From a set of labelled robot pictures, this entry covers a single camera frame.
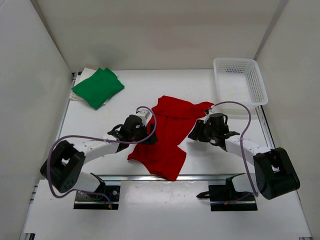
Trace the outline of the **red t shirt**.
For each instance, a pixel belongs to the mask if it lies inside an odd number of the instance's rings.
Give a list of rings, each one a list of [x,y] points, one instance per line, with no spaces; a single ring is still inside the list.
[[[187,153],[179,148],[180,143],[193,129],[197,119],[206,116],[205,110],[213,103],[204,101],[193,104],[172,96],[162,96],[152,108],[155,117],[148,123],[157,122],[155,144],[137,144],[127,157],[143,164],[150,174],[175,181],[185,163]]]

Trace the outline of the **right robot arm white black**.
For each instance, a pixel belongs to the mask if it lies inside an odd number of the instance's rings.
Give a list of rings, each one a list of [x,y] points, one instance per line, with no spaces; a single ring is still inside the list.
[[[198,119],[188,138],[210,143],[224,151],[241,157],[254,166],[255,186],[267,200],[277,198],[301,187],[299,177],[287,151],[282,147],[274,149],[261,146],[230,131],[228,117],[213,113],[204,120]]]

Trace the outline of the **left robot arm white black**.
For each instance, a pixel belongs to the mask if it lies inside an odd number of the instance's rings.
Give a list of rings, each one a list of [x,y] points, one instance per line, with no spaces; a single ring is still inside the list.
[[[148,125],[149,117],[153,116],[151,110],[137,110],[101,138],[82,136],[83,141],[77,144],[70,143],[68,136],[58,139],[40,168],[52,195],[61,199],[77,191],[95,201],[109,200],[104,181],[94,173],[83,172],[83,166],[97,158],[119,153],[129,145],[154,145],[157,142],[157,124]]]

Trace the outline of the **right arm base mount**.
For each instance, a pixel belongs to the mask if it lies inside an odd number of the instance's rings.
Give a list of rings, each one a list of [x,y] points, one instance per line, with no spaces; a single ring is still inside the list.
[[[244,173],[227,177],[224,185],[209,185],[208,191],[200,192],[196,198],[209,199],[211,212],[257,211],[258,207],[253,193],[235,189],[233,179],[241,175]]]

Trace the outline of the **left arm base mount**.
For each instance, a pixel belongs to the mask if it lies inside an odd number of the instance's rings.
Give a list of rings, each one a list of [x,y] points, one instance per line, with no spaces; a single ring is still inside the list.
[[[99,186],[97,186],[94,192],[104,195],[77,192],[73,208],[75,210],[118,210],[121,183],[119,181],[103,180],[100,176],[93,173],[90,175],[99,181]]]

